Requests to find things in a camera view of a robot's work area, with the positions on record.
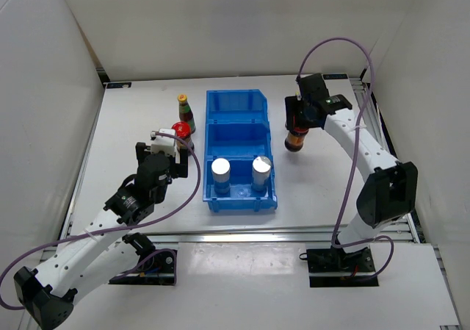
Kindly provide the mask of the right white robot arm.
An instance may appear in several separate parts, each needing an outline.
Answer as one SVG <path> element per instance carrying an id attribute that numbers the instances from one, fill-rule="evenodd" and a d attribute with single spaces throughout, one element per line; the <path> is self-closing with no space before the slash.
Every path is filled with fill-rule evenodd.
<path id="1" fill-rule="evenodd" d="M 412 212 L 416 203 L 417 167 L 400 162 L 357 122 L 352 104 L 340 93 L 330 94 L 320 73 L 297 77 L 300 93 L 285 99 L 286 128 L 302 134 L 320 128 L 344 149 L 359 171 L 364 186 L 356 200 L 356 216 L 334 238 L 330 263 L 340 271 L 356 262 L 357 251 L 367 247 L 391 222 Z"/>

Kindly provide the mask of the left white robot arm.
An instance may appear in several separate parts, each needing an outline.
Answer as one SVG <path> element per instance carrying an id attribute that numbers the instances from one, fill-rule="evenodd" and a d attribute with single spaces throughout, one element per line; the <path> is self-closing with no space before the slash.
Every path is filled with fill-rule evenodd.
<path id="1" fill-rule="evenodd" d="M 158 251 L 137 228 L 149 225 L 148 216 L 164 201 L 172 180 L 188 176 L 191 151 L 179 151 L 182 143 L 170 134 L 149 145 L 137 143 L 137 172 L 123 181 L 88 227 L 57 242 L 59 249 L 45 262 L 15 273 L 21 307 L 41 329 L 56 329 L 102 284 L 151 268 Z"/>

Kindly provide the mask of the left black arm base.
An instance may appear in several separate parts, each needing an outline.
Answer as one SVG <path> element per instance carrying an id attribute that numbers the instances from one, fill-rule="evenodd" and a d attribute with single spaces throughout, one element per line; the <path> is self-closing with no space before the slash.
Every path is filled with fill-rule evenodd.
<path id="1" fill-rule="evenodd" d="M 126 276 L 116 276 L 109 281 L 113 285 L 175 286 L 176 249 L 157 249 L 156 254 Z"/>

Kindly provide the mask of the red-lid chili jar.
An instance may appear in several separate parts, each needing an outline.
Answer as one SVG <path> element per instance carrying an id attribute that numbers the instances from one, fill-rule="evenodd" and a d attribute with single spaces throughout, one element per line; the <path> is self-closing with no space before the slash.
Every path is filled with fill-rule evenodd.
<path id="1" fill-rule="evenodd" d="M 188 143 L 191 149 L 194 149 L 194 143 L 192 142 L 192 133 L 190 125 L 187 122 L 179 121 L 172 125 L 172 129 L 175 131 L 176 136 Z"/>
<path id="2" fill-rule="evenodd" d="M 290 129 L 286 139 L 284 140 L 284 145 L 288 151 L 298 152 L 303 148 L 304 140 L 308 134 L 309 129 L 302 129 L 294 127 Z"/>

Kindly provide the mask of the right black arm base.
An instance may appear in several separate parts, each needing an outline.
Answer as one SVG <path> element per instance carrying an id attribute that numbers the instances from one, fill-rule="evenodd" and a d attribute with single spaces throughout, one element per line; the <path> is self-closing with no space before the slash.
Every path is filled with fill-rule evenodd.
<path id="1" fill-rule="evenodd" d="M 310 288 L 379 286 L 369 247 L 351 254 L 338 248 L 307 249 L 299 259 L 307 262 Z"/>

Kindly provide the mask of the silver-cap white shaker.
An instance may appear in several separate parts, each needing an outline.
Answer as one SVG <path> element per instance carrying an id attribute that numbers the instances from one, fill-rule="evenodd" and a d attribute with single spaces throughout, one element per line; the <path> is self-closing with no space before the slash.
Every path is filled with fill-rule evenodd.
<path id="1" fill-rule="evenodd" d="M 215 159 L 211 164 L 211 173 L 214 191 L 217 194 L 227 194 L 230 190 L 230 162 L 222 157 Z"/>
<path id="2" fill-rule="evenodd" d="M 252 188 L 255 191 L 264 191 L 270 179 L 272 162 L 269 157 L 258 156 L 252 163 Z"/>

